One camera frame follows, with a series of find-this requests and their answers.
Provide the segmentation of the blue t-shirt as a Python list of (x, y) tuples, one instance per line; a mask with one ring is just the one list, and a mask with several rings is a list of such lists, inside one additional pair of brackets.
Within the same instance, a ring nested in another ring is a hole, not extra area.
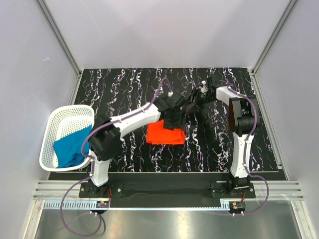
[(58, 160), (57, 168), (78, 166), (84, 162), (85, 157), (81, 153), (81, 147), (91, 129), (90, 125), (54, 142), (53, 149)]

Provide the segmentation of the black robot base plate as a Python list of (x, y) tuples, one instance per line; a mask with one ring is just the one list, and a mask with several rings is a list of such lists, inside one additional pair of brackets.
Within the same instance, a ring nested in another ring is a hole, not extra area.
[(109, 180), (97, 187), (92, 182), (80, 185), (79, 197), (110, 199), (124, 202), (199, 202), (209, 200), (241, 200), (256, 197), (253, 185), (231, 190), (229, 173), (125, 173), (111, 172)]

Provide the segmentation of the white plastic laundry basket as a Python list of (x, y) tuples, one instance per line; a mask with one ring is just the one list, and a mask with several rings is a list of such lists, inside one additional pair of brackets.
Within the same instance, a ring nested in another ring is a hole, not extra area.
[(48, 172), (65, 172), (82, 169), (89, 165), (90, 159), (85, 158), (78, 166), (58, 168), (58, 158), (53, 149), (55, 141), (67, 135), (94, 125), (95, 112), (88, 105), (69, 105), (55, 109), (49, 116), (46, 125), (39, 164)]

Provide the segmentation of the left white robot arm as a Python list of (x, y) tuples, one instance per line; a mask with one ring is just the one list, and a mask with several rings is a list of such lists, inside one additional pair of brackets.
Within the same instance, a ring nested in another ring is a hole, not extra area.
[(121, 151), (121, 139), (134, 130), (146, 125), (147, 143), (150, 144), (184, 144), (185, 104), (183, 96), (157, 98), (130, 113), (99, 119), (88, 140), (94, 160), (90, 191), (96, 197), (107, 193), (110, 161)]

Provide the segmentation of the orange t-shirt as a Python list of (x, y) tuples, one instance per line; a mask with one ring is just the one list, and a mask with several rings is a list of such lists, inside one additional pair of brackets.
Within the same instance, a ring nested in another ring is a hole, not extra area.
[(167, 144), (180, 145), (185, 143), (184, 130), (164, 128), (164, 120), (148, 124), (146, 142), (152, 145)]

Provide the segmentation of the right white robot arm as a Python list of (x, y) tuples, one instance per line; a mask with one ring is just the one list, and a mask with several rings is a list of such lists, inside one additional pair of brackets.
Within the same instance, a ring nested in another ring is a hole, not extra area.
[(229, 107), (228, 123), (234, 142), (230, 173), (234, 178), (247, 178), (250, 176), (251, 144), (259, 123), (257, 98), (243, 95), (230, 86), (196, 88), (187, 98), (195, 111), (202, 110), (205, 104), (212, 101), (221, 101)]

